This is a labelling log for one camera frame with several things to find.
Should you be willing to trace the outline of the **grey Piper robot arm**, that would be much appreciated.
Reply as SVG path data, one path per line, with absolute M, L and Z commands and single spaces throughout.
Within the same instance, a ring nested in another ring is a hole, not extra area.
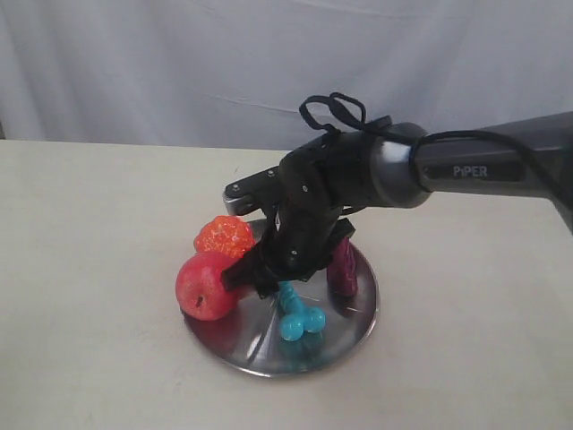
M 227 210 L 262 211 L 260 242 L 223 272 L 227 290 L 261 297 L 324 269 L 354 227 L 344 211 L 412 209 L 434 192 L 541 197 L 572 221 L 572 115 L 428 134 L 388 118 L 325 133 L 273 168 L 227 186 Z

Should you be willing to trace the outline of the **black covered gripper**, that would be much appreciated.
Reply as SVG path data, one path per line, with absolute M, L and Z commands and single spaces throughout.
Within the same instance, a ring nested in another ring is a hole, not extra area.
M 224 269 L 226 291 L 252 288 L 271 297 L 286 280 L 307 280 L 330 263 L 338 244 L 355 229 L 345 207 L 381 202 L 372 179 L 372 154 L 381 139 L 369 133 L 324 134 L 289 152 L 278 164 L 262 204 L 267 228 L 261 246 Z

